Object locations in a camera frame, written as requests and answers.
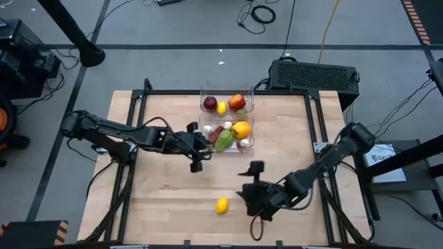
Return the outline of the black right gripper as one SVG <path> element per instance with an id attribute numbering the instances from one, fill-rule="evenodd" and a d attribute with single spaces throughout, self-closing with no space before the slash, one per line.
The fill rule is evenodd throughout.
<path id="1" fill-rule="evenodd" d="M 236 194 L 244 200 L 249 216 L 258 215 L 263 220 L 272 220 L 280 206 L 287 204 L 287 193 L 283 185 L 259 182 L 262 172 L 264 161 L 251 161 L 249 168 L 238 176 L 252 176 L 254 183 L 243 184 L 242 190 Z"/>

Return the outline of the red orange apple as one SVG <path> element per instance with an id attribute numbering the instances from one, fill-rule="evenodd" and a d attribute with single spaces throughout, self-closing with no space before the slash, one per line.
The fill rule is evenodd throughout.
<path id="1" fill-rule="evenodd" d="M 228 106 L 232 110 L 243 109 L 246 106 L 246 100 L 242 94 L 236 94 L 229 99 Z"/>

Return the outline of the white printed paper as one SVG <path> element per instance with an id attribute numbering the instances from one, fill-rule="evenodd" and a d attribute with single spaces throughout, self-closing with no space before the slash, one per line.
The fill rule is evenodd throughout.
<path id="1" fill-rule="evenodd" d="M 363 167 L 365 169 L 374 167 L 378 163 L 396 156 L 398 153 L 399 151 L 394 148 L 392 143 L 376 144 L 370 151 L 363 155 Z M 362 176 L 364 177 L 364 181 L 372 184 L 404 183 L 407 181 L 406 173 L 401 167 L 395 168 L 391 165 L 383 166 L 386 168 L 386 170 L 384 170 L 382 174 L 377 172 L 377 174 L 374 176 L 371 174 L 366 176 L 366 173 L 363 172 Z"/>

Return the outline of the black equipment rack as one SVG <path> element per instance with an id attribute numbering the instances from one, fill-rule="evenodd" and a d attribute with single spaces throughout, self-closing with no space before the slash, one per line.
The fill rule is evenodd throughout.
<path id="1" fill-rule="evenodd" d="M 37 98 L 58 75 L 61 60 L 20 19 L 0 18 L 0 93 L 11 100 Z"/>

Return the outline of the black pole stand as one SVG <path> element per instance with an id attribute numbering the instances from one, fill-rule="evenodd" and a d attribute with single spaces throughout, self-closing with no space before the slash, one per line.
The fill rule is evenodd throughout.
<path id="1" fill-rule="evenodd" d="M 105 60 L 105 52 L 87 39 L 60 0 L 37 0 L 37 2 L 78 49 L 80 63 L 84 67 L 97 66 Z"/>

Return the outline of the black metal stand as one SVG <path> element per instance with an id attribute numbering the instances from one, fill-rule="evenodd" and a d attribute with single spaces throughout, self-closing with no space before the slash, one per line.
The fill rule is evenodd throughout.
<path id="1" fill-rule="evenodd" d="M 374 195 L 376 193 L 387 192 L 432 192 L 438 211 L 432 214 L 437 221 L 443 221 L 443 192 L 437 183 L 438 177 L 443 177 L 443 163 L 431 166 L 428 158 L 438 154 L 443 155 L 443 135 L 421 143 L 419 140 L 393 140 L 389 142 L 378 142 L 377 144 L 392 143 L 394 148 L 399 151 L 396 156 L 378 163 L 374 167 L 363 167 L 363 156 L 353 158 L 359 176 L 363 200 L 366 209 L 371 218 L 380 219 L 377 203 Z M 362 173 L 366 176 L 376 175 L 377 172 L 383 173 L 386 168 L 383 165 L 391 165 L 395 168 L 402 168 L 406 173 L 407 181 L 404 183 L 366 183 Z"/>

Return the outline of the yellow bell pepper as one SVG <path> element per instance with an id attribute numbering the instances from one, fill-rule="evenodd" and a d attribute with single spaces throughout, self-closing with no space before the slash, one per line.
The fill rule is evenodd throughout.
<path id="1" fill-rule="evenodd" d="M 248 122 L 240 121 L 236 122 L 232 127 L 231 131 L 234 137 L 238 140 L 242 140 L 248 137 L 251 132 L 251 127 Z"/>

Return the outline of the black metal table frame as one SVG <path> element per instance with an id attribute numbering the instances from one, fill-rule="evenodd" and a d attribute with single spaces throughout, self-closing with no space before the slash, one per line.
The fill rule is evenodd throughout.
<path id="1" fill-rule="evenodd" d="M 319 99 L 327 137 L 332 141 L 344 126 L 335 91 L 320 91 Z M 272 222 L 264 223 L 264 236 L 250 236 L 252 217 L 247 216 L 243 200 L 236 195 L 252 178 L 238 176 L 252 160 L 265 161 L 261 179 L 276 182 L 285 174 L 314 161 L 311 132 L 303 95 L 287 92 L 254 96 L 253 148 L 246 153 L 215 154 L 204 162 L 202 172 L 190 173 L 190 160 L 141 151 L 135 166 L 132 195 L 123 233 L 124 243 L 268 246 L 275 241 L 286 245 L 327 245 L 327 229 L 317 183 L 310 206 L 302 211 L 281 210 Z M 198 121 L 201 113 L 199 91 L 153 90 L 147 96 L 143 121 L 161 116 L 175 131 Z M 323 140 L 311 100 L 317 140 Z M 108 211 L 118 169 L 111 166 L 92 185 L 77 240 L 86 239 Z M 356 174 L 338 166 L 336 182 L 343 211 L 365 237 L 370 226 Z M 218 215 L 215 204 L 220 197 L 229 200 L 226 214 Z"/>

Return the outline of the dark red apple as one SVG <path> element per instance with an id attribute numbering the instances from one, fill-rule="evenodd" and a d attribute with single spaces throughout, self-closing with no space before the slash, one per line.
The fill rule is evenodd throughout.
<path id="1" fill-rule="evenodd" d="M 215 111 L 217 109 L 218 101 L 213 96 L 208 96 L 203 101 L 203 106 L 206 111 Z"/>

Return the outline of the black perforated computer case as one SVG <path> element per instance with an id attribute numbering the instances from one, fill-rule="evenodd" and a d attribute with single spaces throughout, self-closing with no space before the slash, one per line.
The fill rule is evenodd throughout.
<path id="1" fill-rule="evenodd" d="M 269 69 L 270 90 L 335 91 L 345 110 L 359 96 L 360 75 L 354 67 L 274 60 Z"/>

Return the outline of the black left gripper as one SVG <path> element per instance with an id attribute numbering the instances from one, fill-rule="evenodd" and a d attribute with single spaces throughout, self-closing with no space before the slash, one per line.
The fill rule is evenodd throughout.
<path id="1" fill-rule="evenodd" d="M 193 160 L 190 164 L 192 173 L 201 172 L 201 160 L 211 159 L 210 143 L 206 137 L 198 132 L 198 122 L 191 122 L 186 126 L 187 132 L 168 132 L 164 139 L 163 154 L 184 155 Z"/>

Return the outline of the black mat orange stripes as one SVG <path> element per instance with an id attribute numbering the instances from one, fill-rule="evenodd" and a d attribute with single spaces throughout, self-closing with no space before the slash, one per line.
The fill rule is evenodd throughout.
<path id="1" fill-rule="evenodd" d="M 423 45 L 443 46 L 443 0 L 401 0 Z"/>
<path id="2" fill-rule="evenodd" d="M 36 249 L 61 246 L 68 221 L 17 221 L 0 225 L 0 249 Z"/>

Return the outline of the large clear plastic bin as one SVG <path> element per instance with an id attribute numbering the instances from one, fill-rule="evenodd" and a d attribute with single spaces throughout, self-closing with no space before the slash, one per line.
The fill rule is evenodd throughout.
<path id="1" fill-rule="evenodd" d="M 251 127 L 251 132 L 248 135 L 248 139 L 250 141 L 250 147 L 248 148 L 241 148 L 240 150 L 237 149 L 236 147 L 236 139 L 234 140 L 233 144 L 231 145 L 230 148 L 228 148 L 226 151 L 222 152 L 222 153 L 246 153 L 249 150 L 252 149 L 252 147 L 255 144 L 255 139 L 254 139 L 254 134 L 253 134 L 253 128 L 254 128 L 254 117 L 248 113 L 247 116 L 239 116 L 236 113 L 234 114 L 225 114 L 225 115 L 219 115 L 219 114 L 213 114 L 213 113 L 202 113 L 199 116 L 199 120 L 198 120 L 198 124 L 199 124 L 199 131 L 206 137 L 209 134 L 205 134 L 203 132 L 203 127 L 205 125 L 211 125 L 212 127 L 214 127 L 214 129 L 216 129 L 218 126 L 222 126 L 226 121 L 230 121 L 233 124 L 235 124 L 236 122 L 240 122 L 240 121 L 246 121 L 249 123 L 250 127 Z M 215 151 L 214 148 L 214 144 L 210 144 L 210 148 Z"/>

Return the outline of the long red pepper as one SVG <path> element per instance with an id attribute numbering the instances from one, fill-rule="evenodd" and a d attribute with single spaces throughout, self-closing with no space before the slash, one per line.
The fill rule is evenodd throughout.
<path id="1" fill-rule="evenodd" d="M 207 136 L 207 140 L 210 144 L 215 144 L 217 138 L 219 137 L 220 133 L 224 130 L 222 126 L 218 126 L 212 133 L 210 133 Z"/>

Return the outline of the green chayote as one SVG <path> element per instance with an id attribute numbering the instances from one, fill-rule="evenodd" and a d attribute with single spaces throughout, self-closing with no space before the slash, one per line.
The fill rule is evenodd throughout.
<path id="1" fill-rule="evenodd" d="M 231 131 L 223 130 L 217 137 L 214 148 L 217 153 L 222 153 L 231 147 L 235 137 Z"/>

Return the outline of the small clear plastic bin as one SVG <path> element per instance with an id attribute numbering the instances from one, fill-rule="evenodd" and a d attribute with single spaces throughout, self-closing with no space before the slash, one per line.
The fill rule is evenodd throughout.
<path id="1" fill-rule="evenodd" d="M 204 112 L 216 112 L 216 108 L 207 109 L 205 107 L 205 99 L 215 99 L 217 104 L 225 102 L 227 105 L 227 113 L 235 113 L 235 109 L 231 109 L 228 101 L 235 95 L 243 95 L 245 105 L 240 108 L 244 113 L 250 113 L 254 110 L 254 90 L 251 84 L 243 83 L 232 85 L 232 89 L 226 89 L 225 86 L 213 83 L 204 83 L 200 89 L 200 109 Z"/>

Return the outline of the black and orange machine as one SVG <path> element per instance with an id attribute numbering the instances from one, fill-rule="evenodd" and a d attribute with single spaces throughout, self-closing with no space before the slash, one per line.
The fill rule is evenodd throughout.
<path id="1" fill-rule="evenodd" d="M 7 149 L 26 149 L 30 138 L 16 133 L 17 108 L 8 99 L 0 95 L 0 155 Z"/>

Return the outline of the large yellow lemon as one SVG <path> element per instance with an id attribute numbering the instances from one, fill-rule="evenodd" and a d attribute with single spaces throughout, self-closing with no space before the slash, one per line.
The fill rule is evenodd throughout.
<path id="1" fill-rule="evenodd" d="M 217 199 L 215 211 L 217 214 L 225 214 L 228 211 L 229 201 L 226 197 Z"/>

